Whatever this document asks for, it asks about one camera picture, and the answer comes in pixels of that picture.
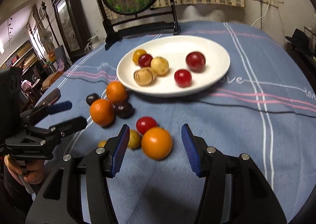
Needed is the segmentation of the left hand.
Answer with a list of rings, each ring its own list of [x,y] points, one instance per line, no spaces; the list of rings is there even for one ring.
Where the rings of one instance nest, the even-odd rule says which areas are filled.
[[[6,165],[8,172],[12,177],[16,179],[20,184],[23,184],[19,178],[19,175],[22,175],[25,182],[30,184],[40,184],[45,175],[45,166],[43,160],[34,160],[26,164],[27,173],[23,174],[23,170],[20,165],[11,158],[9,155],[4,157],[4,164]]]

